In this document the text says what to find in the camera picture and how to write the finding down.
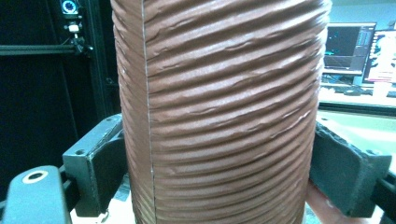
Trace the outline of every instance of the computer monitor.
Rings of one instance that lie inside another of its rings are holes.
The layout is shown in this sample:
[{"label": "computer monitor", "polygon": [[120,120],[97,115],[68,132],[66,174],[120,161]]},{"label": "computer monitor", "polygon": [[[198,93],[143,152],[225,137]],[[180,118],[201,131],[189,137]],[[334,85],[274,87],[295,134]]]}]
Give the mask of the computer monitor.
[{"label": "computer monitor", "polygon": [[362,76],[375,26],[375,22],[330,23],[323,74]]},{"label": "computer monitor", "polygon": [[381,79],[396,80],[396,30],[375,31],[362,86]]}]

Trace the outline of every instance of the black bracket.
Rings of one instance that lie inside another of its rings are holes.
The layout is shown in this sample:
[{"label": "black bracket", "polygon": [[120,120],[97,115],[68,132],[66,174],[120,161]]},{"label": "black bracket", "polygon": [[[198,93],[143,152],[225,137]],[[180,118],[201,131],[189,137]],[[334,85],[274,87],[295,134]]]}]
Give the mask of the black bracket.
[{"label": "black bracket", "polygon": [[8,189],[3,224],[70,223],[98,217],[127,173],[121,115],[104,119],[63,155],[64,166],[41,166],[16,176]]}]

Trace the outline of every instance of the ridged clay surface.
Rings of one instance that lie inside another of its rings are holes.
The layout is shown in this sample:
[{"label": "ridged clay surface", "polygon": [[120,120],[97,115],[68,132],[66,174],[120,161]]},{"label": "ridged clay surface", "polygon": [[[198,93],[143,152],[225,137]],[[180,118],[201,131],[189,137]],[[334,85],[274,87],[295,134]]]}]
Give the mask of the ridged clay surface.
[{"label": "ridged clay surface", "polygon": [[301,223],[330,4],[112,0],[138,223]]}]

